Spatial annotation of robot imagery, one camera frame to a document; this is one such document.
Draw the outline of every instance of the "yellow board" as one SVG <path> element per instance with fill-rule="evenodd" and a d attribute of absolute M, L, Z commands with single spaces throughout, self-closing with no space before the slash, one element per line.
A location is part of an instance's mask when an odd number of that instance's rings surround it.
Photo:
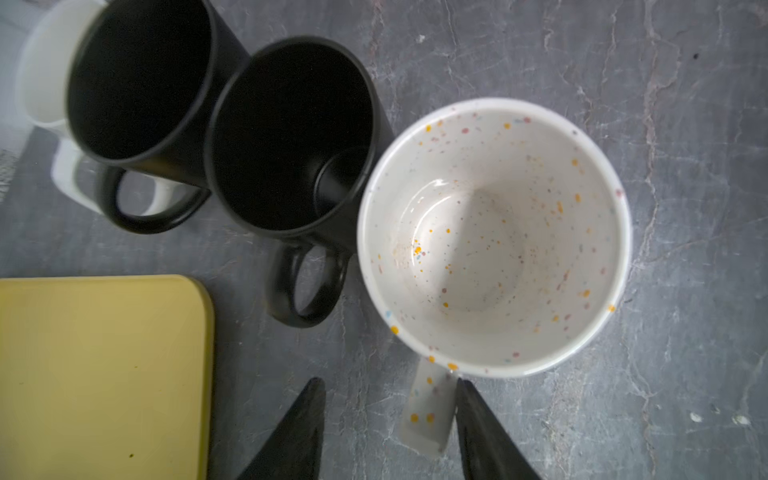
<path fill-rule="evenodd" d="M 0 478 L 205 478 L 213 319 L 184 276 L 0 280 Z"/>

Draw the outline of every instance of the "speckled mug handle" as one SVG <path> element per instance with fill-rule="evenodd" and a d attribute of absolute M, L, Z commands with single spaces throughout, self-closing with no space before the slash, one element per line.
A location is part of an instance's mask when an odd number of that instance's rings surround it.
<path fill-rule="evenodd" d="M 457 381 L 458 374 L 421 359 L 400 419 L 403 445 L 429 457 L 442 455 L 453 425 Z"/>

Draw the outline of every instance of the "mug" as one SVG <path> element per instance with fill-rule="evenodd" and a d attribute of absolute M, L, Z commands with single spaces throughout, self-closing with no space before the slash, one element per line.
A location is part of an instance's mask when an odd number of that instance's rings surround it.
<path fill-rule="evenodd" d="M 104 164 L 96 200 L 134 233 L 184 222 L 210 196 L 203 141 L 211 108 L 247 53 L 207 0 L 115 0 L 93 21 L 67 89 L 74 139 Z M 126 170 L 194 187 L 148 216 L 126 214 L 118 189 Z"/>
<path fill-rule="evenodd" d="M 85 159 L 72 140 L 65 112 L 67 76 L 80 38 L 106 5 L 101 0 L 64 0 L 49 11 L 26 41 L 16 71 L 16 104 L 35 126 L 59 137 L 51 167 L 54 185 L 72 200 L 97 214 L 98 205 L 82 192 L 76 182 L 78 166 Z M 176 182 L 152 177 L 154 196 L 144 215 L 170 205 Z"/>
<path fill-rule="evenodd" d="M 289 38 L 256 53 L 224 88 L 210 119 L 211 189 L 241 226 L 281 239 L 266 307 L 310 327 L 333 310 L 356 251 L 360 199 L 392 129 L 365 68 L 323 38 Z M 325 248 L 320 288 L 299 310 L 294 291 L 313 246 Z"/>
<path fill-rule="evenodd" d="M 357 233 L 376 309 L 423 358 L 401 438 L 433 453 L 455 375 L 521 377 L 574 355 L 616 310 L 631 257 L 624 188 L 600 148 L 553 111 L 501 98 L 401 134 Z M 437 379 L 447 385 L 433 392 Z"/>

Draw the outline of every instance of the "gray marble countertop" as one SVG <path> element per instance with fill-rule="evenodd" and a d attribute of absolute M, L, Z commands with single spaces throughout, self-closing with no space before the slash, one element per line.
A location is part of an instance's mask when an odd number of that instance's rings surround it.
<path fill-rule="evenodd" d="M 575 357 L 475 384 L 546 478 L 768 477 L 768 5 L 673 0 L 214 2 L 249 51 L 289 35 L 349 47 L 395 132 L 502 96 L 588 132 L 624 182 L 634 264 L 623 303 Z M 463 478 L 404 447 L 416 354 L 386 328 L 353 259 L 314 329 L 265 313 L 273 240 L 214 199 L 160 235 L 65 199 L 35 131 L 0 205 L 0 276 L 181 273 L 216 308 L 209 478 L 235 478 L 312 376 L 328 389 L 321 478 Z M 311 290 L 315 252 L 303 269 Z"/>

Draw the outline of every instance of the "white mug handle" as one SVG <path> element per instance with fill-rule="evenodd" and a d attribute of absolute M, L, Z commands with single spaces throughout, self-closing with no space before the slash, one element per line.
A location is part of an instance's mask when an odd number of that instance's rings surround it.
<path fill-rule="evenodd" d="M 64 195 L 83 207 L 101 214 L 101 208 L 80 190 L 77 183 L 78 166 L 84 158 L 83 151 L 72 139 L 60 137 L 51 167 L 51 179 Z M 178 182 L 165 178 L 149 177 L 154 180 L 154 196 L 152 203 L 142 215 L 154 215 L 166 210 L 173 200 L 174 190 L 180 185 Z"/>
<path fill-rule="evenodd" d="M 170 201 L 173 200 L 174 190 L 181 185 L 167 178 L 150 178 L 154 180 L 154 197 L 152 197 L 152 203 L 142 215 L 155 215 L 167 210 Z"/>
<path fill-rule="evenodd" d="M 453 426 L 457 380 L 457 374 L 421 359 L 400 418 L 403 445 L 433 458 L 443 454 Z"/>
<path fill-rule="evenodd" d="M 51 179 L 64 195 L 100 214 L 101 208 L 80 190 L 76 181 L 78 165 L 84 158 L 83 151 L 72 139 L 60 137 L 51 167 Z"/>

